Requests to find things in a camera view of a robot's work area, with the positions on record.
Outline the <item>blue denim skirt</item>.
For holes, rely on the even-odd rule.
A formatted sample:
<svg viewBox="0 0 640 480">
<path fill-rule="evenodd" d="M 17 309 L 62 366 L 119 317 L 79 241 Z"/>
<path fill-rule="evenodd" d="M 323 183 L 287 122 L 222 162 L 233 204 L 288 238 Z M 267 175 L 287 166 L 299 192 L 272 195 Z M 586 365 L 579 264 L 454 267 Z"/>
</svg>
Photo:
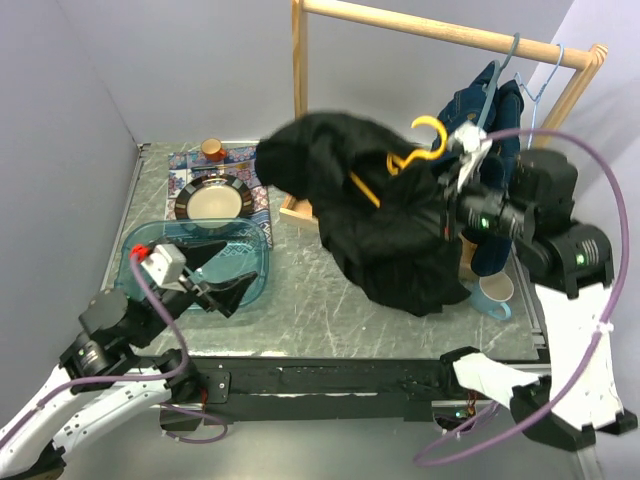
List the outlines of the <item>blue denim skirt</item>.
<svg viewBox="0 0 640 480">
<path fill-rule="evenodd" d="M 489 122 L 488 133 L 521 127 L 524 100 L 515 80 L 509 80 L 498 89 L 494 107 L 495 117 Z M 506 200 L 520 150 L 518 136 L 494 140 L 490 153 L 482 163 L 480 180 L 491 191 L 491 198 L 496 205 L 502 205 Z M 470 263 L 474 274 L 486 277 L 503 270 L 512 245 L 509 238 L 484 230 L 470 230 L 466 238 L 476 245 Z"/>
</svg>

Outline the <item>black garment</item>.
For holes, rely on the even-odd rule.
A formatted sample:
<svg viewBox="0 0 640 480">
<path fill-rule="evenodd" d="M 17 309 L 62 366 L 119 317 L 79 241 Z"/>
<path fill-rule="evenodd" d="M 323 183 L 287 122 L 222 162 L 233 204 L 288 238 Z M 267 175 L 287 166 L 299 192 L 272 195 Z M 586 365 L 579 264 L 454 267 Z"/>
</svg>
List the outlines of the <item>black garment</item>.
<svg viewBox="0 0 640 480">
<path fill-rule="evenodd" d="M 466 300 L 460 240 L 438 232 L 438 184 L 424 160 L 396 175 L 386 157 L 416 145 L 372 120 L 309 113 L 261 139 L 260 182 L 307 200 L 322 246 L 369 300 L 422 317 Z"/>
</svg>

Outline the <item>yellow plastic hanger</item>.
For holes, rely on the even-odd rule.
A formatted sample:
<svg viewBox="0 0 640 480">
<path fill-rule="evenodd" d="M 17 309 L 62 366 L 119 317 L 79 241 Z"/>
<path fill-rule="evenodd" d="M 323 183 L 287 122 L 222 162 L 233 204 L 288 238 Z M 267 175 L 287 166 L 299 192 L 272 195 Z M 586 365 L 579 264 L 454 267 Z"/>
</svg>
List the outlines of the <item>yellow plastic hanger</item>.
<svg viewBox="0 0 640 480">
<path fill-rule="evenodd" d="M 436 117 L 423 115 L 413 120 L 411 127 L 429 126 L 435 130 L 440 140 L 439 146 L 435 150 L 425 150 L 424 148 L 414 149 L 406 158 L 388 153 L 386 157 L 386 168 L 392 176 L 397 175 L 400 171 L 406 169 L 414 160 L 420 159 L 424 161 L 434 161 L 441 158 L 446 150 L 448 141 L 448 133 L 444 124 Z M 349 177 L 352 183 L 360 190 L 360 192 L 376 207 L 380 207 L 380 200 L 375 193 L 360 179 L 355 172 L 350 172 Z"/>
</svg>

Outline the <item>denim garment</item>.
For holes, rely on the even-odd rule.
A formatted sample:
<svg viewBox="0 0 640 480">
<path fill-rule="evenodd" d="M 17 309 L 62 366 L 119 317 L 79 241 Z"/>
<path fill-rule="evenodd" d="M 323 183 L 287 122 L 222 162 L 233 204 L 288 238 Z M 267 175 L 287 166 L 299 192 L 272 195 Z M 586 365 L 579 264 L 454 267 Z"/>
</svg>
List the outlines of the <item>denim garment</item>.
<svg viewBox="0 0 640 480">
<path fill-rule="evenodd" d="M 497 62 L 490 62 L 465 88 L 456 91 L 452 99 L 438 113 L 437 119 L 451 134 L 462 124 L 469 121 L 478 124 L 483 110 L 489 123 L 495 117 L 494 100 L 487 101 L 490 82 L 496 71 Z"/>
</svg>

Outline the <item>grey-blue plastic hanger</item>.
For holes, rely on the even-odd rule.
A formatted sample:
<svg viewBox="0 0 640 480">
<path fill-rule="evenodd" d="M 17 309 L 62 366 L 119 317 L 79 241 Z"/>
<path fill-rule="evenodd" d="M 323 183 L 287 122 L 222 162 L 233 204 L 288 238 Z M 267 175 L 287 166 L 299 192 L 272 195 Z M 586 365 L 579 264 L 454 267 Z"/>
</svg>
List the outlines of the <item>grey-blue plastic hanger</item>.
<svg viewBox="0 0 640 480">
<path fill-rule="evenodd" d="M 477 126 L 481 129 L 483 129 L 486 126 L 486 121 L 487 121 L 487 117 L 497 90 L 497 84 L 498 84 L 498 80 L 501 76 L 501 73 L 504 71 L 504 69 L 508 66 L 511 58 L 513 57 L 515 51 L 517 50 L 518 46 L 519 46 L 519 42 L 520 42 L 520 33 L 516 32 L 513 36 L 513 42 L 511 44 L 511 47 L 508 51 L 508 53 L 506 54 L 506 57 L 504 59 L 504 61 L 502 63 L 500 63 L 497 60 L 494 60 L 492 62 L 492 65 L 494 67 L 492 76 L 489 80 L 489 82 L 484 86 L 483 90 L 485 93 L 485 101 L 482 107 L 482 110 L 480 112 L 480 115 L 478 117 L 478 122 L 477 122 Z"/>
</svg>

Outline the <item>light blue wire hanger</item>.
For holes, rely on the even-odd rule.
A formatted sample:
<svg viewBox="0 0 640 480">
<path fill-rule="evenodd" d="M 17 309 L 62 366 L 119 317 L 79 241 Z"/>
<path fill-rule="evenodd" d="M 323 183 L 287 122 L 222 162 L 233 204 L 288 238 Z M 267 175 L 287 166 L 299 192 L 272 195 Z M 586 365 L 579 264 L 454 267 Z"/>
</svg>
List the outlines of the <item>light blue wire hanger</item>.
<svg viewBox="0 0 640 480">
<path fill-rule="evenodd" d="M 550 84 L 552 79 L 554 78 L 556 72 L 558 71 L 558 69 L 561 66 L 562 61 L 564 59 L 565 46 L 562 43 L 557 43 L 556 46 L 559 48 L 558 59 L 556 60 L 554 66 L 550 70 L 547 78 L 540 85 L 540 88 L 538 89 L 538 91 L 536 93 L 533 93 L 531 91 L 531 89 L 529 88 L 529 86 L 524 83 L 523 78 L 522 78 L 522 76 L 521 76 L 521 74 L 519 72 L 516 72 L 514 74 L 514 76 L 513 76 L 513 79 L 516 81 L 516 84 L 518 85 L 518 87 L 525 93 L 525 95 L 530 99 L 530 101 L 533 104 L 532 111 L 531 111 L 531 123 L 530 123 L 530 127 L 529 127 L 530 130 L 533 130 L 533 129 L 536 128 L 537 113 L 538 113 L 538 108 L 539 108 L 541 99 L 544 96 L 546 88 L 548 87 L 548 85 Z"/>
</svg>

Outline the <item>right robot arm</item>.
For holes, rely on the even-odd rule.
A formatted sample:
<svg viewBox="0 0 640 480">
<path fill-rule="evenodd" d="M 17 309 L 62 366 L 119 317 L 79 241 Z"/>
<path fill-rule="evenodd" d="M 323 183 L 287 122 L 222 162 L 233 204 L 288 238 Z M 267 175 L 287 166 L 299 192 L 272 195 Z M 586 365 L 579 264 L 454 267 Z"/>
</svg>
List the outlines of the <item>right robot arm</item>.
<svg viewBox="0 0 640 480">
<path fill-rule="evenodd" d="M 594 445 L 598 432 L 637 429 L 617 394 L 609 340 L 629 261 L 625 206 L 617 207 L 624 246 L 615 266 L 607 235 L 572 217 L 578 171 L 561 153 L 523 151 L 506 192 L 478 181 L 460 186 L 459 176 L 449 175 L 444 187 L 444 230 L 471 227 L 513 242 L 548 301 L 551 371 L 523 372 L 465 347 L 442 356 L 440 391 L 453 399 L 475 391 L 510 411 L 514 433 L 569 452 Z"/>
</svg>

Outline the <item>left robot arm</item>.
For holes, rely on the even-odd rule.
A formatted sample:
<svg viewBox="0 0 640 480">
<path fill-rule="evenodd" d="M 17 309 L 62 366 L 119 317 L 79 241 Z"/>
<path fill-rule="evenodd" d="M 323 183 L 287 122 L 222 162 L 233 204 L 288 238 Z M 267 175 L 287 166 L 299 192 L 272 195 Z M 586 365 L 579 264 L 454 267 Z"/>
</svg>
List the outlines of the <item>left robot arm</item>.
<svg viewBox="0 0 640 480">
<path fill-rule="evenodd" d="M 45 384 L 2 428 L 2 478 L 55 479 L 73 453 L 142 410 L 205 398 L 176 321 L 192 305 L 230 317 L 260 278 L 257 271 L 222 282 L 198 276 L 226 246 L 161 239 L 130 250 L 143 299 L 117 288 L 92 298 Z"/>
</svg>

